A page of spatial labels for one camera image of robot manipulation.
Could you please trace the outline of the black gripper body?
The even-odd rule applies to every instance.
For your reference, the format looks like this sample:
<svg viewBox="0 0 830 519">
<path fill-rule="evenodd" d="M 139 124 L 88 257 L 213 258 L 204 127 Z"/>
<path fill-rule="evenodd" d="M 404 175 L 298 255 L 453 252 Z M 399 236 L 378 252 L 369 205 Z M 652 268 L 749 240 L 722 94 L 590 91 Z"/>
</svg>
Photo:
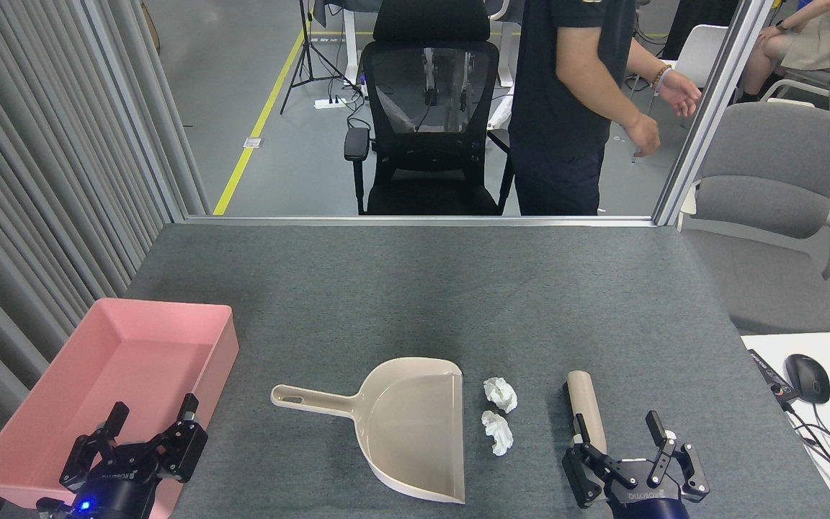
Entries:
<svg viewBox="0 0 830 519">
<path fill-rule="evenodd" d="M 37 500 L 40 518 L 148 518 L 151 515 L 159 481 L 180 479 L 180 463 L 165 463 L 145 458 L 133 464 L 98 463 L 95 474 L 85 462 L 67 462 L 61 481 L 78 483 L 71 505 L 56 498 Z"/>
<path fill-rule="evenodd" d="M 606 487 L 608 505 L 614 518 L 690 518 L 682 502 L 681 486 L 666 477 L 657 487 L 646 485 L 645 479 L 633 489 L 619 481 Z"/>
</svg>

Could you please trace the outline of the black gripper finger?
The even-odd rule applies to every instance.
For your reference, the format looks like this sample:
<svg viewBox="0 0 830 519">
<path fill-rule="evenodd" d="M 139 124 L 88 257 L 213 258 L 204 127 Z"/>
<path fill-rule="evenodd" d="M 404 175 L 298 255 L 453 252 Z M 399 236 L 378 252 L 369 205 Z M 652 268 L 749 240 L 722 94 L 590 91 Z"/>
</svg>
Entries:
<svg viewBox="0 0 830 519">
<path fill-rule="evenodd" d="M 653 467 L 646 477 L 648 486 L 658 489 L 673 458 L 681 467 L 684 476 L 683 483 L 679 484 L 683 499 L 702 502 L 708 496 L 710 487 L 694 444 L 681 441 L 666 430 L 656 411 L 648 412 L 646 424 L 655 446 L 659 448 Z"/>
<path fill-rule="evenodd" d="M 207 431 L 197 420 L 198 407 L 198 398 L 187 392 L 174 424 L 148 442 L 147 453 L 157 460 L 159 479 L 187 482 L 192 478 L 208 441 Z"/>
<path fill-rule="evenodd" d="M 128 406 L 116 402 L 107 419 L 92 434 L 76 437 L 60 476 L 61 485 L 69 492 L 78 492 L 88 480 L 96 456 L 101 456 L 103 462 L 115 460 L 115 438 L 124 427 L 128 414 Z"/>
<path fill-rule="evenodd" d="M 580 508 L 589 508 L 610 483 L 635 489 L 639 480 L 631 469 L 623 469 L 618 460 L 608 456 L 605 447 L 595 446 L 586 427 L 585 417 L 576 414 L 572 420 L 573 443 L 563 457 L 563 469 Z"/>
</svg>

